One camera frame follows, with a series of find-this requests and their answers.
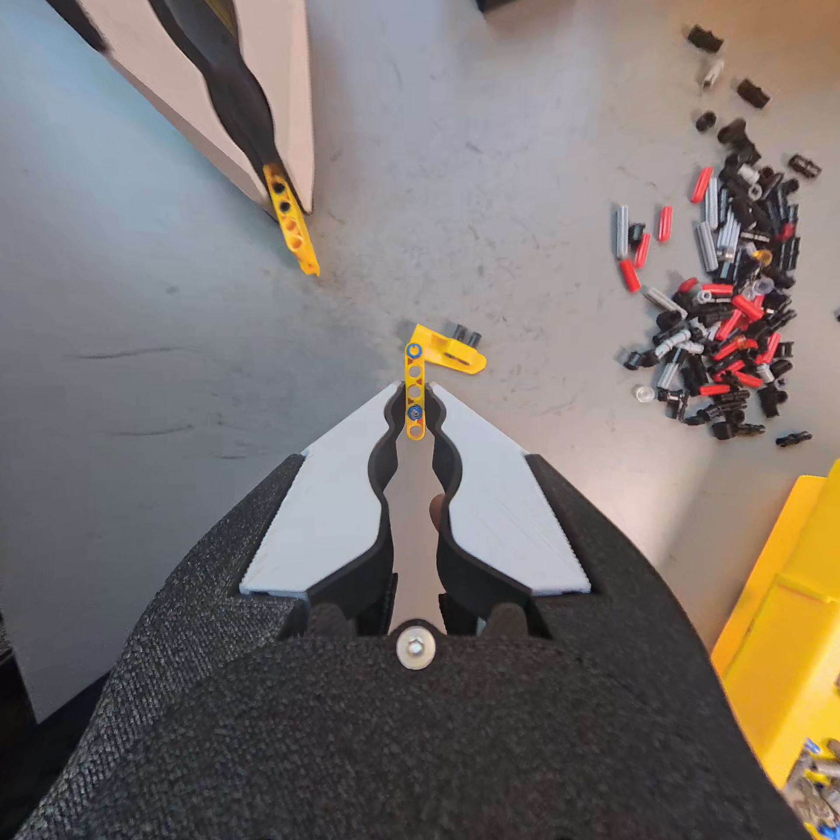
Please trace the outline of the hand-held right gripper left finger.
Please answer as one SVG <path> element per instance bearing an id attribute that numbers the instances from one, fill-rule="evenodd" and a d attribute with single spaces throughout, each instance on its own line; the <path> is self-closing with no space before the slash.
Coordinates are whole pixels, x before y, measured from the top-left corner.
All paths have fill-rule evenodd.
<path id="1" fill-rule="evenodd" d="M 385 489 L 398 461 L 405 387 L 394 382 L 305 448 L 239 584 L 241 595 L 374 602 L 393 567 Z"/>

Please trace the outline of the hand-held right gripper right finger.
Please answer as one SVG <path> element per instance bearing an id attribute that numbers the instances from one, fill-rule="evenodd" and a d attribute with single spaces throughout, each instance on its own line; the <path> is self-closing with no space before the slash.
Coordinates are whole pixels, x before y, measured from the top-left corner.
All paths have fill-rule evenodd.
<path id="1" fill-rule="evenodd" d="M 590 593 L 529 452 L 440 384 L 427 387 L 427 410 L 447 500 L 442 547 L 525 596 Z"/>

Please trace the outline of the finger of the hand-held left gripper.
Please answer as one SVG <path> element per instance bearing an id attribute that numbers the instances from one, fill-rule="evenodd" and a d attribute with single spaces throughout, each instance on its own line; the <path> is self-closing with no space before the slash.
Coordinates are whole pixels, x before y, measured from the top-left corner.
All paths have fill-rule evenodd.
<path id="1" fill-rule="evenodd" d="M 90 41 L 249 199 L 280 162 L 280 2 L 76 2 Z"/>
<path id="2" fill-rule="evenodd" d="M 314 135 L 304 1 L 236 1 L 238 42 L 271 112 L 274 145 L 299 204 L 312 212 Z"/>

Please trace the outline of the yellow lego beam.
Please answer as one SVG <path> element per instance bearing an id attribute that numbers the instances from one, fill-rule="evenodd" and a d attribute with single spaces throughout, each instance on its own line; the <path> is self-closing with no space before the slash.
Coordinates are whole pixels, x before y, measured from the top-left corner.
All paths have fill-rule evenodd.
<path id="1" fill-rule="evenodd" d="M 426 433 L 426 411 L 425 411 L 425 352 L 423 347 L 423 356 L 412 362 L 404 356 L 404 375 L 405 375 L 405 430 L 406 435 L 413 441 L 422 440 Z M 406 415 L 407 408 L 412 404 L 420 404 L 424 409 L 423 421 L 420 424 L 414 424 L 409 421 Z"/>
<path id="2" fill-rule="evenodd" d="M 289 251 L 297 260 L 300 253 L 315 255 L 306 226 L 305 215 L 282 164 L 266 163 L 262 170 L 269 198 Z"/>

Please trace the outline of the pile of small lego connectors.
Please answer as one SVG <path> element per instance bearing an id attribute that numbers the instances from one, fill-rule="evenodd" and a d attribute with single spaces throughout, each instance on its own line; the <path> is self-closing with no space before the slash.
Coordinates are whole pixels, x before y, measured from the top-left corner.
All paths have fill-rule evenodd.
<path id="1" fill-rule="evenodd" d="M 628 371 L 657 373 L 650 385 L 634 387 L 635 399 L 660 403 L 668 418 L 727 442 L 767 432 L 765 423 L 748 421 L 751 397 L 767 421 L 789 401 L 794 343 L 782 331 L 797 317 L 791 291 L 802 252 L 799 191 L 823 168 L 800 152 L 781 167 L 764 162 L 744 118 L 720 126 L 717 141 L 723 163 L 700 168 L 689 195 L 701 210 L 693 224 L 698 276 L 672 291 L 639 276 L 652 244 L 671 239 L 672 205 L 658 207 L 652 227 L 615 205 L 611 233 L 626 290 L 655 309 L 647 348 L 623 358 Z"/>

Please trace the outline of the heap of grey blue lego parts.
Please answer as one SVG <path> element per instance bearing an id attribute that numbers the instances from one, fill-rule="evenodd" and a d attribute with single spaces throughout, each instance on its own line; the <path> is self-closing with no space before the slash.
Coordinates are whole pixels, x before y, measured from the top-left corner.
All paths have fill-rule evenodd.
<path id="1" fill-rule="evenodd" d="M 839 741 L 805 741 L 783 796 L 813 838 L 839 838 Z"/>

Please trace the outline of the yellow plastic bin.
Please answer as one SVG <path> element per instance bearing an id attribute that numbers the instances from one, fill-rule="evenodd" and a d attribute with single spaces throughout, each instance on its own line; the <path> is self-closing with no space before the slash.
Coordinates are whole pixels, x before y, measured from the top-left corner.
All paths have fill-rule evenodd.
<path id="1" fill-rule="evenodd" d="M 794 483 L 711 661 L 783 793 L 807 739 L 839 739 L 838 462 Z"/>

